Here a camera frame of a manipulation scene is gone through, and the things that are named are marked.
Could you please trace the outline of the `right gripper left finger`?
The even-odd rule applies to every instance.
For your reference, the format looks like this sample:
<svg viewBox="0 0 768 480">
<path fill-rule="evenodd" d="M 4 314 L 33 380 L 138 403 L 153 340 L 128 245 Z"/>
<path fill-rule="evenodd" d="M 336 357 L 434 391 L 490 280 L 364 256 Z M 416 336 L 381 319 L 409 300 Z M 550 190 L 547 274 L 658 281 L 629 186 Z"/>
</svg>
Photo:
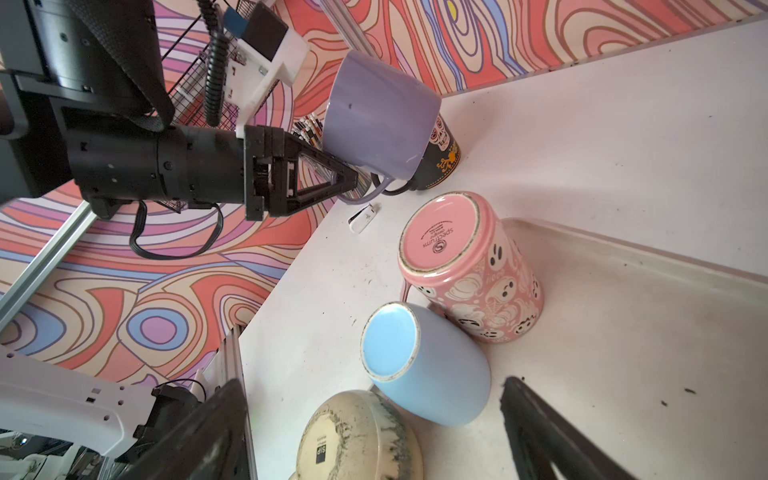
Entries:
<svg viewBox="0 0 768 480">
<path fill-rule="evenodd" d="M 125 471 L 123 479 L 248 479 L 247 402 L 227 381 Z"/>
</svg>

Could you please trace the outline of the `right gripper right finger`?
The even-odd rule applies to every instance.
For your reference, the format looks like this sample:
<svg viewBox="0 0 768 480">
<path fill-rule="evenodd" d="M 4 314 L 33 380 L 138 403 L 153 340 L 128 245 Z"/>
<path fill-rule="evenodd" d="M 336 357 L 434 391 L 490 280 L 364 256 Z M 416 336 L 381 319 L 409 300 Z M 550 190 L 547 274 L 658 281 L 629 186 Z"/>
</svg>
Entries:
<svg viewBox="0 0 768 480">
<path fill-rule="evenodd" d="M 520 479 L 631 479 L 522 379 L 508 377 L 500 410 Z"/>
</svg>

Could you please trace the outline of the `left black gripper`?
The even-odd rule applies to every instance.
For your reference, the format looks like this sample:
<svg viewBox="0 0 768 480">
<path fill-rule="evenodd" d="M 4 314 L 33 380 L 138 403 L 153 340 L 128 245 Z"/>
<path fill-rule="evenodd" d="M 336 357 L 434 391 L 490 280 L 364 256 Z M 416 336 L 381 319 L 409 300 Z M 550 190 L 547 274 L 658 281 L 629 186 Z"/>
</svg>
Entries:
<svg viewBox="0 0 768 480">
<path fill-rule="evenodd" d="M 74 182 L 101 219 L 133 201 L 180 201 L 193 209 L 242 204 L 249 221 L 267 212 L 291 216 L 353 190 L 358 174 L 335 156 L 290 133 L 278 141 L 278 185 L 271 191 L 265 141 L 271 128 L 233 131 L 171 125 L 161 132 L 130 119 L 63 108 L 60 115 Z M 322 184 L 300 188 L 296 169 L 309 162 L 329 172 Z"/>
</svg>

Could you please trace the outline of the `purple mug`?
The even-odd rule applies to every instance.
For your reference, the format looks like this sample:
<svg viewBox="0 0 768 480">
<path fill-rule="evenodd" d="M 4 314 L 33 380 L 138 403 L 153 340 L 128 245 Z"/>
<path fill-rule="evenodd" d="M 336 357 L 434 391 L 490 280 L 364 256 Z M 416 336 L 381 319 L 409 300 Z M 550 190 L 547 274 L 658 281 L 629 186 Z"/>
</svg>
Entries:
<svg viewBox="0 0 768 480">
<path fill-rule="evenodd" d="M 429 143 L 442 99 L 425 84 L 357 50 L 347 53 L 334 80 L 324 120 L 323 149 L 368 170 L 380 184 L 348 205 L 380 195 L 394 181 L 411 179 Z"/>
</svg>

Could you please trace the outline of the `black mug red inside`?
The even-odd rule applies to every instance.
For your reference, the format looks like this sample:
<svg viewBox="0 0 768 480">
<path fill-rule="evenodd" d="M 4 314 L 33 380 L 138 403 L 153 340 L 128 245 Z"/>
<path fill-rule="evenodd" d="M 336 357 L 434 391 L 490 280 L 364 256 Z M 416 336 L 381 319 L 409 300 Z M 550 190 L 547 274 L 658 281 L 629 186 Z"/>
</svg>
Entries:
<svg viewBox="0 0 768 480">
<path fill-rule="evenodd" d="M 384 190 L 385 196 L 406 191 L 425 191 L 445 181 L 458 167 L 461 149 L 443 117 L 439 115 L 431 132 L 424 156 L 410 180 L 394 190 Z"/>
</svg>

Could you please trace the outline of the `light blue mug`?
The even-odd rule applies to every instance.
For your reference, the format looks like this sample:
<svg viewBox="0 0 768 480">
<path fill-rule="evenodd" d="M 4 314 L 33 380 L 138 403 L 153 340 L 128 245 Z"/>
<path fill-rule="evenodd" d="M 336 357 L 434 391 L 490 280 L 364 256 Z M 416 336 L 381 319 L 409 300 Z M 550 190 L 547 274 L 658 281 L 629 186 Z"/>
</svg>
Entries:
<svg viewBox="0 0 768 480">
<path fill-rule="evenodd" d="M 480 347 L 433 311 L 389 302 L 367 320 L 360 341 L 364 369 L 402 409 L 443 426 L 472 422 L 484 410 L 491 370 Z"/>
</svg>

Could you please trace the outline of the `beige serving tray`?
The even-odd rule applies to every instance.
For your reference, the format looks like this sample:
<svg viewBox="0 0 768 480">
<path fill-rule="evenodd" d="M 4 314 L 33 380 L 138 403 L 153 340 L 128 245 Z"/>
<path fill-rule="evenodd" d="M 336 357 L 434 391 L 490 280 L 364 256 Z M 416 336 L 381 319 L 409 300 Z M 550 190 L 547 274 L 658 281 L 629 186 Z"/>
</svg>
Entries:
<svg viewBox="0 0 768 480">
<path fill-rule="evenodd" d="M 505 229 L 542 283 L 531 332 L 488 345 L 489 402 L 417 425 L 429 479 L 512 479 L 500 410 L 516 376 L 640 479 L 767 475 L 767 280 L 545 221 Z"/>
</svg>

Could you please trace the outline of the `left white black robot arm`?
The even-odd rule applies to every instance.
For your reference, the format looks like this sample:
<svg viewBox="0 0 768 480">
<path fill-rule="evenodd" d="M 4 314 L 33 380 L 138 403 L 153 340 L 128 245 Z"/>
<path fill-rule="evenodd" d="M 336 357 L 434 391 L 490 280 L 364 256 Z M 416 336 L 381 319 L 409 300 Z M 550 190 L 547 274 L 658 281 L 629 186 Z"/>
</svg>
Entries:
<svg viewBox="0 0 768 480">
<path fill-rule="evenodd" d="M 357 172 L 279 127 L 250 120 L 308 47 L 268 6 L 248 17 L 198 5 L 209 31 L 201 127 L 180 125 L 166 91 L 149 1 L 5 1 L 1 5 L 1 199 L 42 196 L 66 182 L 108 219 L 149 202 L 250 221 L 287 217 L 356 187 Z"/>
</svg>

